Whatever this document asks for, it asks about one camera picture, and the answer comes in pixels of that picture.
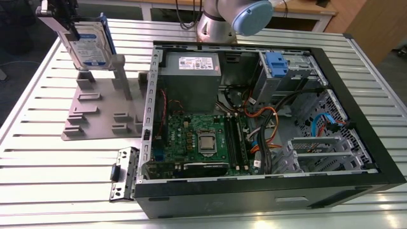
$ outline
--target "hard drive label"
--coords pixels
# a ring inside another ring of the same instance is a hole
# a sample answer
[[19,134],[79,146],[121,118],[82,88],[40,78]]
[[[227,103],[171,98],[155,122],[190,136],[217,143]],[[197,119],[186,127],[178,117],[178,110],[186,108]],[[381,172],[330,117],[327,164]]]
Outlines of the hard drive label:
[[97,34],[81,34],[82,38],[74,42],[73,47],[79,55],[81,62],[89,66],[103,66],[107,60],[99,48]]

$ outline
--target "gray plastic stand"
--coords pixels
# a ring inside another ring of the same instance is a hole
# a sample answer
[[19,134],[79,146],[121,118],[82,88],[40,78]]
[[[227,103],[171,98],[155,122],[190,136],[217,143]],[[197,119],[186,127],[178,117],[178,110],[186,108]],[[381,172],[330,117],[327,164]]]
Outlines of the gray plastic stand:
[[113,61],[115,79],[95,80],[90,71],[79,72],[65,141],[142,136],[147,86],[141,78],[127,79],[123,55]]

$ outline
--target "black connector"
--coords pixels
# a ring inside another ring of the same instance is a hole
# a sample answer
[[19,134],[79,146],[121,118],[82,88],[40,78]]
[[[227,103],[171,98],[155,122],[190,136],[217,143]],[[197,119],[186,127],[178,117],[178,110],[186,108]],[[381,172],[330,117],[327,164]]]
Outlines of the black connector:
[[357,127],[357,123],[355,123],[355,122],[353,122],[353,121],[350,121],[350,120],[347,120],[347,121],[345,121],[345,122],[346,122],[345,127],[346,127],[347,129],[355,129],[355,127]]
[[113,165],[113,172],[110,174],[110,180],[113,182],[118,182],[121,177],[121,165],[117,165],[117,163]]
[[145,135],[143,135],[143,140],[145,141],[150,140],[150,134],[151,134],[151,131],[150,130],[145,130]]
[[327,89],[331,89],[331,87],[330,86],[322,86],[322,87],[318,87],[318,88],[315,88],[314,90],[314,92],[315,93],[322,93],[322,92],[325,92]]
[[373,168],[379,168],[379,166],[377,163],[365,163],[363,168],[373,169]]
[[341,130],[342,126],[338,123],[330,123],[326,121],[326,129],[330,130],[333,133]]

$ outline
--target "white sticker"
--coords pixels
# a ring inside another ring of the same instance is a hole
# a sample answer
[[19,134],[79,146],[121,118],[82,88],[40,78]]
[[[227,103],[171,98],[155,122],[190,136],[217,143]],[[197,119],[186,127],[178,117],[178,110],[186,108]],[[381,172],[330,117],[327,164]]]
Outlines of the white sticker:
[[107,60],[98,46],[98,36],[95,34],[81,34],[81,40],[71,42],[79,60],[89,66],[106,65]]
[[255,100],[253,97],[249,97],[249,101],[250,101],[250,103],[251,103],[253,105],[255,105],[257,100]]
[[254,166],[261,168],[262,162],[261,161],[254,161]]
[[214,70],[214,63],[211,57],[181,57],[179,69],[189,70]]

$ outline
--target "power supply label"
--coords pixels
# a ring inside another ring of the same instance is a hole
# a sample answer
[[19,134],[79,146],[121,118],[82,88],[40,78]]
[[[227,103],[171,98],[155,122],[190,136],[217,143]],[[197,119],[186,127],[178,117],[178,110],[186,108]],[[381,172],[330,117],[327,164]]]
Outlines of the power supply label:
[[181,57],[181,70],[214,70],[214,63],[211,57]]

